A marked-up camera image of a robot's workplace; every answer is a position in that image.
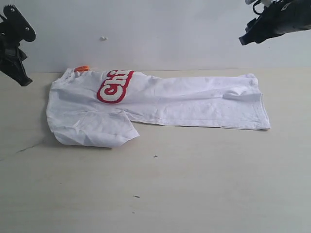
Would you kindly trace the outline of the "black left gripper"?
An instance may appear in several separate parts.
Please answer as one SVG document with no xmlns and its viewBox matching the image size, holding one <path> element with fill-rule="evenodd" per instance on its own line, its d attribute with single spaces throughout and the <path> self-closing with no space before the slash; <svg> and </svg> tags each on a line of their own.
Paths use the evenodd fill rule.
<svg viewBox="0 0 311 233">
<path fill-rule="evenodd" d="M 19 49 L 22 37 L 9 19 L 3 15 L 0 18 L 0 70 L 20 86 L 28 86 L 33 80 L 27 76 L 22 63 L 24 53 Z"/>
</svg>

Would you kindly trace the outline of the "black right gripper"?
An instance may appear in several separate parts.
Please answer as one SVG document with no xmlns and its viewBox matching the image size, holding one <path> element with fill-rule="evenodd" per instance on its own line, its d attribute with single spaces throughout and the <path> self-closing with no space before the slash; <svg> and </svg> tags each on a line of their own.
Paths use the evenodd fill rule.
<svg viewBox="0 0 311 233">
<path fill-rule="evenodd" d="M 258 18 L 249 21 L 245 34 L 239 37 L 242 45 L 260 44 L 267 39 L 286 33 L 311 29 L 311 2 L 309 0 L 258 0 L 264 9 L 257 13 Z"/>
</svg>

